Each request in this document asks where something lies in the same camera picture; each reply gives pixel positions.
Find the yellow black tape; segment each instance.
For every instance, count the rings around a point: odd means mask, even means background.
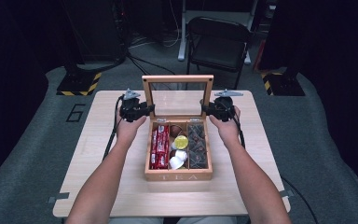
[[[271,85],[269,84],[269,80],[266,78],[267,75],[281,75],[282,73],[262,73],[261,77],[263,78],[264,87],[266,88],[268,95],[274,95],[274,92],[272,92]]]
[[[67,96],[74,96],[74,95],[91,95],[95,88],[97,88],[98,81],[100,80],[101,73],[95,75],[94,79],[92,80],[91,85],[87,91],[57,91],[57,95],[67,95]]]

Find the forearm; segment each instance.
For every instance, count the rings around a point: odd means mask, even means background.
[[[290,223],[279,191],[238,142],[226,145],[252,223]]]
[[[67,223],[107,223],[129,146],[114,145],[79,191]]]

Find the gray carpet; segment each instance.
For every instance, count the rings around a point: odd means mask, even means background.
[[[252,63],[258,43],[255,41],[251,47]],[[148,44],[131,48],[130,52],[175,74],[184,74],[186,62],[177,61],[178,49],[178,43],[170,48]],[[101,65],[89,63],[85,67]],[[142,65],[150,74],[169,74],[149,64]],[[192,66],[191,71],[196,74],[196,67]],[[218,85],[225,82],[232,85],[235,81],[234,75],[227,78],[220,76],[219,71],[207,68],[200,71],[215,75]],[[52,215],[54,204],[47,203],[47,199],[60,191],[95,95],[56,95],[64,74],[63,68],[47,73],[46,98],[0,168],[0,223],[61,223]],[[103,72],[96,91],[142,90],[141,76],[141,71],[126,60]],[[268,96],[260,75],[253,72],[251,65],[245,65],[238,89],[253,93],[281,175],[306,198],[319,222],[358,223],[356,175],[339,157],[327,131],[324,108],[317,92],[303,76],[297,79],[306,96]],[[80,121],[65,122],[75,104],[84,105],[77,107],[84,111]],[[292,206],[289,214],[294,223],[314,223],[309,208],[298,194],[289,201]],[[239,217],[240,223],[246,220]]]

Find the dark background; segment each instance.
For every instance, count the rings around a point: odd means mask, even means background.
[[[174,5],[180,15],[181,5]],[[163,12],[171,10],[161,6]],[[226,2],[222,6],[237,9]],[[84,62],[85,51],[72,25],[62,1],[0,0],[0,165],[44,99],[46,72]],[[110,34],[117,39],[109,43],[117,52],[107,54],[108,61],[122,57],[120,33],[112,27]],[[87,40],[93,35],[82,36]],[[98,49],[90,52],[94,57]],[[358,175],[358,3],[279,1],[260,66],[295,66],[314,84],[341,157]]]

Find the wooden box lid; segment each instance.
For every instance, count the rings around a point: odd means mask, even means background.
[[[147,105],[156,106],[151,119],[206,118],[201,104],[209,104],[213,75],[142,76],[142,80]]]

